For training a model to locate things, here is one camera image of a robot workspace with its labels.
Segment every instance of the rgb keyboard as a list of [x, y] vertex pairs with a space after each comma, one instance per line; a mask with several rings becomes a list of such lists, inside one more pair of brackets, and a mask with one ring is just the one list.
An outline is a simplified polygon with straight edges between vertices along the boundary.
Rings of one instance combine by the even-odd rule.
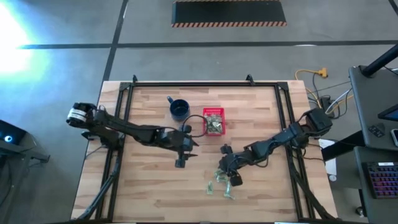
[[398, 162], [365, 162], [363, 169], [374, 198], [398, 198]]

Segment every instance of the wooden table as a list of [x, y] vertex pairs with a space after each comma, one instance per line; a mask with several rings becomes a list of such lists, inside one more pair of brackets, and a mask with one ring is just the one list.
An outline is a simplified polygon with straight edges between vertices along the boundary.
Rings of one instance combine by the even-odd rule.
[[[310, 108], [304, 83], [288, 83], [294, 114], [298, 119]], [[101, 91], [98, 104], [104, 105], [110, 114], [114, 113], [119, 84], [120, 82], [104, 82]], [[191, 114], [202, 114], [204, 107], [223, 107], [226, 134], [196, 139], [200, 146], [194, 148], [193, 153], [198, 156], [189, 159], [184, 169], [174, 167], [177, 158], [175, 152], [142, 146], [132, 137], [127, 137], [114, 222], [296, 221], [284, 148], [274, 151], [266, 168], [246, 166], [239, 170], [244, 183], [232, 190], [231, 194], [236, 200], [224, 198], [225, 185], [217, 183], [213, 177], [218, 161], [223, 156], [220, 146], [230, 144], [234, 152], [238, 152], [245, 145], [270, 138], [280, 132], [273, 88], [135, 87], [129, 121], [136, 124], [179, 127], [170, 117], [166, 96], [187, 100], [191, 106]], [[200, 118], [192, 118], [187, 123], [192, 125], [193, 134], [199, 134], [202, 122]], [[99, 145], [99, 142], [91, 142], [88, 153]], [[72, 218], [82, 214], [98, 193], [105, 157], [106, 149], [100, 149], [85, 161]], [[322, 158], [322, 154], [319, 148], [308, 147], [306, 157]], [[336, 217], [323, 162], [305, 160], [305, 167], [311, 190], [326, 210]], [[210, 180], [214, 183], [213, 195], [206, 194], [206, 186]], [[304, 214], [307, 214], [302, 192], [300, 199]]]

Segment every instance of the red basket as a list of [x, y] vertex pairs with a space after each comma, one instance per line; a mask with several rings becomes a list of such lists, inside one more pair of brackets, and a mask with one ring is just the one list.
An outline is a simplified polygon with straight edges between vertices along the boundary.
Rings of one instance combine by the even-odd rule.
[[[223, 132], [220, 134], [214, 134], [214, 133], [207, 133], [207, 136], [220, 136], [225, 134], [225, 115], [224, 115], [224, 108], [204, 108], [203, 109], [203, 115], [212, 115], [212, 114], [218, 114], [221, 115], [222, 119], [222, 127], [223, 127]], [[203, 121], [203, 131], [206, 131], [206, 122]]]

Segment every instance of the blue mug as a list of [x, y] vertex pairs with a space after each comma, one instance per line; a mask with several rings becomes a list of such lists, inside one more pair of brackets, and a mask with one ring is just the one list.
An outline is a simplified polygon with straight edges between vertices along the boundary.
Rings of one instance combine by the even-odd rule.
[[175, 121], [185, 120], [189, 114], [189, 104], [185, 100], [173, 100], [171, 97], [167, 97], [170, 102], [170, 113]]

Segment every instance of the floor mat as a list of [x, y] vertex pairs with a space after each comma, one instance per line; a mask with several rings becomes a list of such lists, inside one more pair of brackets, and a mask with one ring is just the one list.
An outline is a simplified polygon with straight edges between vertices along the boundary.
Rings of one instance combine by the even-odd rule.
[[181, 0], [173, 3], [172, 27], [286, 26], [278, 0]]

